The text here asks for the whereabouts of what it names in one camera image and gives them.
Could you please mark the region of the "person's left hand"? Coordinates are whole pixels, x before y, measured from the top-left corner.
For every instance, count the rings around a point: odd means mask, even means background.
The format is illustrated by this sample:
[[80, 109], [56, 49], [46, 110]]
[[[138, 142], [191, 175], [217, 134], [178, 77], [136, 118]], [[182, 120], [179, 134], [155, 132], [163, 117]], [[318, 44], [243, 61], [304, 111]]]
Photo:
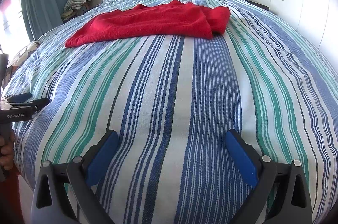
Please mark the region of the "person's left hand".
[[5, 170], [11, 170], [13, 168], [13, 158], [14, 158], [14, 141], [15, 136], [13, 130], [10, 131], [10, 138], [8, 141], [5, 141], [3, 136], [0, 139], [1, 145], [1, 166]]

